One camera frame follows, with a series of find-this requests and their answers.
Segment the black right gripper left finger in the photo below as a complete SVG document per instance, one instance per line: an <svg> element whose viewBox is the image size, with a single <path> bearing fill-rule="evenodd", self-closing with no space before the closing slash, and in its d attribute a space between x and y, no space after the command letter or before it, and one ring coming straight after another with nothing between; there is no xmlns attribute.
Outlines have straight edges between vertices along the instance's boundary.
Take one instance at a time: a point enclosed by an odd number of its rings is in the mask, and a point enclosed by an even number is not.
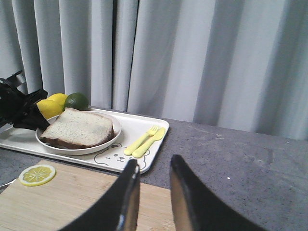
<svg viewBox="0 0 308 231"><path fill-rule="evenodd" d="M136 160L126 167L104 195L63 231L134 231L140 203L140 170Z"/></svg>

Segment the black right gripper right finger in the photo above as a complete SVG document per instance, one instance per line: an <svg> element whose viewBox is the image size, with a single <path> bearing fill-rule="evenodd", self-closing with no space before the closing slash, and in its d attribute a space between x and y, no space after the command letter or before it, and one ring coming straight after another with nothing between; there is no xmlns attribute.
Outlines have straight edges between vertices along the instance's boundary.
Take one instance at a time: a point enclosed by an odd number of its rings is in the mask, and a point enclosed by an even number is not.
<svg viewBox="0 0 308 231"><path fill-rule="evenodd" d="M170 194L178 231L262 231L234 211L194 174L182 156L170 162Z"/></svg>

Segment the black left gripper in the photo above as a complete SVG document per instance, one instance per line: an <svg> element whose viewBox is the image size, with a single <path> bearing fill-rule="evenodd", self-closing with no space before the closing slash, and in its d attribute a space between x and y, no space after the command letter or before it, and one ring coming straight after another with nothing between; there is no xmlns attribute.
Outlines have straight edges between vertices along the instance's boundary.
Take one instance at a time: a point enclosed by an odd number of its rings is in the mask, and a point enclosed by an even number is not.
<svg viewBox="0 0 308 231"><path fill-rule="evenodd" d="M37 103L47 98L48 93L39 89L29 94L22 93L17 87L25 83L18 71L7 79L0 79L0 124L11 124L14 128L45 130L50 123L41 114Z"/></svg>

